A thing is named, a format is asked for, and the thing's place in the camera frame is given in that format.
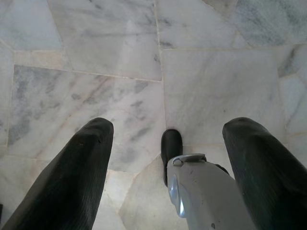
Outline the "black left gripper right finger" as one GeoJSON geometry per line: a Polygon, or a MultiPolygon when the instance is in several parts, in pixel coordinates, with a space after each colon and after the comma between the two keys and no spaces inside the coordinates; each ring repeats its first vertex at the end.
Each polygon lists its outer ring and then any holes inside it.
{"type": "Polygon", "coordinates": [[[307,169],[264,126],[246,117],[222,135],[238,188],[258,230],[307,228],[307,169]]]}

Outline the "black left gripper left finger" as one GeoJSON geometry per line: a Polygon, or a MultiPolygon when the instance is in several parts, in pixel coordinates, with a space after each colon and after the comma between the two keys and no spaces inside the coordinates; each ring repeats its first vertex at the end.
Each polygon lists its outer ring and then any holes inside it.
{"type": "Polygon", "coordinates": [[[5,230],[90,230],[113,143],[113,124],[90,120],[39,174],[5,230]]]}

